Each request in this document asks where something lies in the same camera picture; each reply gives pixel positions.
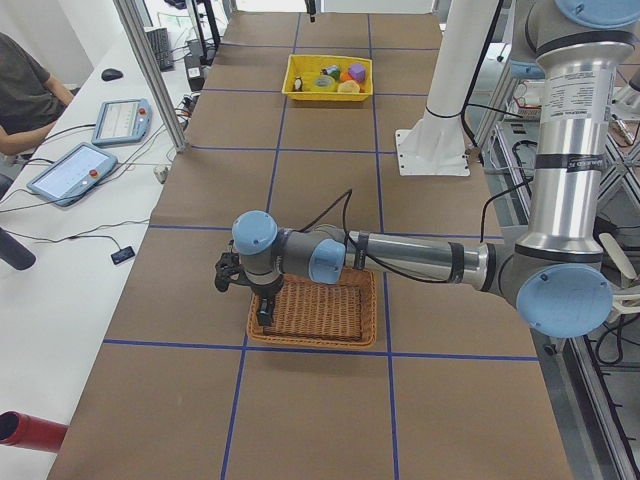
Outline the yellow tape roll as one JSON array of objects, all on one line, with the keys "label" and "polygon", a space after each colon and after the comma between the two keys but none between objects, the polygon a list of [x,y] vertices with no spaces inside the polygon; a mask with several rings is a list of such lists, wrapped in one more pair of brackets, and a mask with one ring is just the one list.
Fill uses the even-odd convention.
[{"label": "yellow tape roll", "polygon": [[311,86],[311,90],[314,92],[334,92],[336,89],[336,80],[327,75],[318,75],[315,77]]}]

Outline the brown wicker basket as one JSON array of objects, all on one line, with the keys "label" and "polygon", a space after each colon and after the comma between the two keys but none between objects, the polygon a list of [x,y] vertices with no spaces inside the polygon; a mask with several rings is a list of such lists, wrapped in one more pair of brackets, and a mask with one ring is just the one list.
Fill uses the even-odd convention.
[{"label": "brown wicker basket", "polygon": [[268,344],[361,350],[377,339],[377,285],[373,272],[345,268],[335,284],[286,274],[276,295],[273,323],[258,323],[252,298],[247,335]]}]

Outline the yellow plastic basket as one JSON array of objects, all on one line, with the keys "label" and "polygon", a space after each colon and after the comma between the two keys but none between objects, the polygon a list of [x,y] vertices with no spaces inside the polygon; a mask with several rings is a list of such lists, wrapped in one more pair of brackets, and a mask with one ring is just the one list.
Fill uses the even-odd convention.
[{"label": "yellow plastic basket", "polygon": [[301,101],[363,101],[373,94],[372,61],[348,56],[292,54],[282,93]]}]

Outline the small black device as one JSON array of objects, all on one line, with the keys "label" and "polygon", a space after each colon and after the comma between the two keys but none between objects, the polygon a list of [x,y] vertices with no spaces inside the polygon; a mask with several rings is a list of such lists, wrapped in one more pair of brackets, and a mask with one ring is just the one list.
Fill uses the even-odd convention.
[{"label": "small black device", "polygon": [[135,251],[132,246],[127,246],[117,250],[110,255],[111,261],[114,265],[119,265],[127,260],[135,257]]}]

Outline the small penguin figure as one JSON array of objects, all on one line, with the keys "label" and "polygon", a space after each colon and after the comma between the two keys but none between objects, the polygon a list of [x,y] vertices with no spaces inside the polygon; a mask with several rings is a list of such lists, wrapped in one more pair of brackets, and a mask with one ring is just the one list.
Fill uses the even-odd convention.
[{"label": "small penguin figure", "polygon": [[293,83],[293,91],[294,92],[303,92],[304,91],[304,82],[301,76],[296,76]]}]

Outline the toy bread slice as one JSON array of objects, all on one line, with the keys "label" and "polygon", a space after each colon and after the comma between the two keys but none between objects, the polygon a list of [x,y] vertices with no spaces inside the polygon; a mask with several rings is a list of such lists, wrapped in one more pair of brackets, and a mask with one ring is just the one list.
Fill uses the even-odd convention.
[{"label": "toy bread slice", "polygon": [[347,80],[338,85],[337,92],[340,94],[359,94],[361,86],[355,80]]}]

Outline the small dark can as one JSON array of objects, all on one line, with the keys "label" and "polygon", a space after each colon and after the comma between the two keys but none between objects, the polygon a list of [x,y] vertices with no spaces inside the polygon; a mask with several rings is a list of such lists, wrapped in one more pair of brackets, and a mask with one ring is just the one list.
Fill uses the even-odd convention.
[{"label": "small dark can", "polygon": [[340,79],[341,70],[337,65],[330,65],[321,70],[322,75],[330,76],[336,80]]}]

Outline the purple cube block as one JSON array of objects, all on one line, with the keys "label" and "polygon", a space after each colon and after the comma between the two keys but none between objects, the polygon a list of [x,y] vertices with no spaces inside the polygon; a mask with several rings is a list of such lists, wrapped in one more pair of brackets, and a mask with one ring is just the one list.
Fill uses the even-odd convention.
[{"label": "purple cube block", "polygon": [[354,62],[348,67],[349,76],[358,83],[364,83],[367,76],[367,71],[362,63]]}]

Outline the red cylinder tube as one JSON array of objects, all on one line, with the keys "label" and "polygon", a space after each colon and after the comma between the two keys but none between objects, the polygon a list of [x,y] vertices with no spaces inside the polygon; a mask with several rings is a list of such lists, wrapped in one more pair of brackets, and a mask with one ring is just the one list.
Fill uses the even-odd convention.
[{"label": "red cylinder tube", "polygon": [[68,426],[15,411],[1,414],[1,444],[57,453]]}]

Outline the black computer mouse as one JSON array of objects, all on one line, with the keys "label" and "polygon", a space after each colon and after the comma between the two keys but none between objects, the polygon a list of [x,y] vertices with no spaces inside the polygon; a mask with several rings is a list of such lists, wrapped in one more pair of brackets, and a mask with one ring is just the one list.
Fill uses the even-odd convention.
[{"label": "black computer mouse", "polygon": [[121,79],[123,76],[123,72],[115,68],[107,68],[101,72],[101,79],[105,82]]}]

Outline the black keyboard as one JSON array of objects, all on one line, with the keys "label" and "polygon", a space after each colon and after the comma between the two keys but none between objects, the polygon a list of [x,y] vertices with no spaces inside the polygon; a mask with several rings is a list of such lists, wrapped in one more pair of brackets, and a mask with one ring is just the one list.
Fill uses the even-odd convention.
[{"label": "black keyboard", "polygon": [[145,32],[152,53],[161,71],[174,68],[173,50],[169,42],[166,28],[154,28]]}]

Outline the seated person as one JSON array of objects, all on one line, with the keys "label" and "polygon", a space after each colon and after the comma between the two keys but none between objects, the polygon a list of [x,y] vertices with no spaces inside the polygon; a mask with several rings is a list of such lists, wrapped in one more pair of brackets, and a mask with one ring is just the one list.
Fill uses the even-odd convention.
[{"label": "seated person", "polygon": [[1,34],[1,153],[37,148],[74,94],[10,36]]}]

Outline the teach pendant near post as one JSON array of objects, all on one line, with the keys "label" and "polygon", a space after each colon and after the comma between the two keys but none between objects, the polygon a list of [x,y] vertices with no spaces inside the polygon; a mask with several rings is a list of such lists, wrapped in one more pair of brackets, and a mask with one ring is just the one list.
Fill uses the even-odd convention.
[{"label": "teach pendant near post", "polygon": [[91,143],[99,147],[139,142],[146,135],[152,116],[146,99],[103,102]]}]

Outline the aluminium frame post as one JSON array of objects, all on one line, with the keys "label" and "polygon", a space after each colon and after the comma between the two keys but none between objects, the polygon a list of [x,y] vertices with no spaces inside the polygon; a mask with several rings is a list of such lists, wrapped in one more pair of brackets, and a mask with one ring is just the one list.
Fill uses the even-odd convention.
[{"label": "aluminium frame post", "polygon": [[114,0],[113,3],[173,146],[177,153],[182,153],[187,147],[186,137],[147,40],[140,13],[133,1]]}]

